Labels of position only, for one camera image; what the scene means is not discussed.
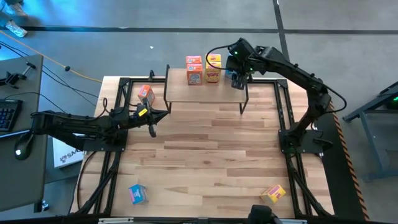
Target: computer mouse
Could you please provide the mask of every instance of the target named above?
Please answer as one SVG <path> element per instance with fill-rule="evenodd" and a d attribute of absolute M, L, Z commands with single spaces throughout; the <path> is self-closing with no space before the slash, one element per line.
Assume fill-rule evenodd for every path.
<path fill-rule="evenodd" d="M 19 137 L 14 147 L 14 155 L 16 159 L 24 160 L 29 157 L 32 150 L 31 146 L 33 142 L 33 137 L 34 134 L 31 131 L 28 131 Z"/>

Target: yellow cable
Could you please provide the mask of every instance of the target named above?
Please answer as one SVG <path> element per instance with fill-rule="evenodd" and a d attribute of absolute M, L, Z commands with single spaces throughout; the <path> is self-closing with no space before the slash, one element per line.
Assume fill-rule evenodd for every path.
<path fill-rule="evenodd" d="M 37 50 L 33 49 L 32 47 L 29 47 L 28 45 L 22 43 L 22 42 L 19 41 L 19 40 L 17 40 L 17 39 L 15 39 L 15 38 L 11 37 L 10 35 L 6 34 L 6 33 L 3 32 L 3 31 L 0 31 L 0 33 L 2 33 L 3 35 L 5 35 L 5 36 L 8 37 L 9 39 L 11 39 L 11 40 L 17 42 L 18 44 L 21 44 L 21 45 L 23 45 L 24 47 L 26 47 L 26 48 L 28 48 L 28 49 L 34 51 L 35 53 L 37 53 L 37 54 L 39 54 L 39 55 L 42 55 L 43 57 L 49 59 L 50 61 L 56 63 L 57 65 L 59 65 L 59 66 L 63 67 L 63 69 L 65 69 L 66 66 L 62 65 L 61 63 L 57 62 L 56 60 L 54 60 L 54 59 L 52 59 L 52 58 L 50 58 L 50 57 L 48 57 L 48 56 L 46 56 L 46 55 L 44 55 L 44 54 L 38 52 Z M 78 73 L 78 72 L 76 72 L 76 71 L 74 71 L 74 70 L 72 70 L 72 69 L 69 70 L 69 72 L 72 72 L 72 73 L 74 73 L 75 75 L 78 75 L 78 76 L 80 76 L 80 77 L 82 77 L 82 78 L 85 78 L 85 79 L 88 79 L 88 80 L 92 80 L 92 81 L 96 81 L 96 82 L 102 83 L 101 80 L 98 80 L 98 79 L 95 79 L 95 78 L 90 78 L 90 77 L 84 76 L 84 75 L 82 75 L 82 74 L 80 74 L 80 73 Z"/>

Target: yellow box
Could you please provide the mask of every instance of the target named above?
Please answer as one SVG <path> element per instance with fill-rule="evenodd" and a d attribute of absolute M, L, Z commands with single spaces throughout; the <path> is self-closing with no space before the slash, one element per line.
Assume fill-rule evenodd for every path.
<path fill-rule="evenodd" d="M 285 194 L 286 191 L 278 184 L 268 188 L 261 194 L 260 198 L 263 199 L 264 202 L 271 201 L 272 203 L 275 203 Z"/>
<path fill-rule="evenodd" d="M 207 59 L 209 60 L 209 62 L 220 62 L 221 55 L 220 54 L 209 54 Z"/>
<path fill-rule="evenodd" d="M 221 62 L 210 62 L 212 65 L 221 68 Z M 221 77 L 221 70 L 213 68 L 206 62 L 205 80 L 208 83 L 218 83 Z"/>

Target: wooden table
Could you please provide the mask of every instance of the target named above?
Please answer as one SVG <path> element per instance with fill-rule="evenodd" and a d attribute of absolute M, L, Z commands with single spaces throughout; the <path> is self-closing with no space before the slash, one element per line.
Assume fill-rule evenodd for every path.
<path fill-rule="evenodd" d="M 104 97 L 109 105 L 114 105 L 119 78 L 104 77 L 95 115 L 103 110 Z M 164 84 L 150 85 L 157 97 L 153 107 L 166 110 Z M 139 102 L 140 87 L 133 86 L 131 103 Z M 291 82 L 289 91 L 298 121 L 307 109 L 307 95 Z M 251 205 L 265 204 L 259 195 L 266 188 L 280 184 L 287 194 L 277 203 L 266 205 L 280 218 L 294 217 L 287 168 L 277 137 L 279 120 L 274 87 L 250 84 L 249 99 L 243 115 L 235 103 L 173 103 L 172 114 L 157 125 L 156 138 L 149 136 L 146 127 L 129 130 L 111 215 L 247 218 Z M 86 167 L 81 179 L 81 203 L 98 185 L 103 156 L 104 153 L 98 152 Z M 312 154 L 302 157 L 309 189 L 333 213 L 320 158 Z M 127 188 L 134 184 L 147 187 L 149 202 L 131 204 Z M 304 211 L 301 190 L 298 188 L 297 192 Z"/>

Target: small cardboard box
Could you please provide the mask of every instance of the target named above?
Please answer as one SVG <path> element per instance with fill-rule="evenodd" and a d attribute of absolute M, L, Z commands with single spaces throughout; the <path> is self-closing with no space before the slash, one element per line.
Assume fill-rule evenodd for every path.
<path fill-rule="evenodd" d="M 201 85 L 203 80 L 203 68 L 200 63 L 187 64 L 188 85 Z"/>
<path fill-rule="evenodd" d="M 186 56 L 185 63 L 201 63 L 201 56 Z"/>
<path fill-rule="evenodd" d="M 209 54 L 207 56 L 207 59 L 209 60 L 209 62 L 220 62 L 221 55 L 220 54 Z"/>
<path fill-rule="evenodd" d="M 140 184 L 129 187 L 129 193 L 133 205 L 148 201 L 146 189 Z"/>
<path fill-rule="evenodd" d="M 286 191 L 278 184 L 268 188 L 265 192 L 263 192 L 260 198 L 266 203 L 271 201 L 275 203 L 280 199 L 283 195 L 286 194 Z"/>
<path fill-rule="evenodd" d="M 212 65 L 221 68 L 221 62 L 210 62 Z M 218 83 L 221 77 L 221 70 L 213 68 L 206 62 L 205 80 L 208 83 Z"/>
<path fill-rule="evenodd" d="M 150 85 L 141 86 L 141 89 L 139 90 L 138 93 L 138 98 L 139 100 L 141 100 L 142 103 L 144 103 L 144 98 L 147 98 L 149 105 L 152 106 L 153 102 L 155 101 L 155 94 L 152 91 Z"/>

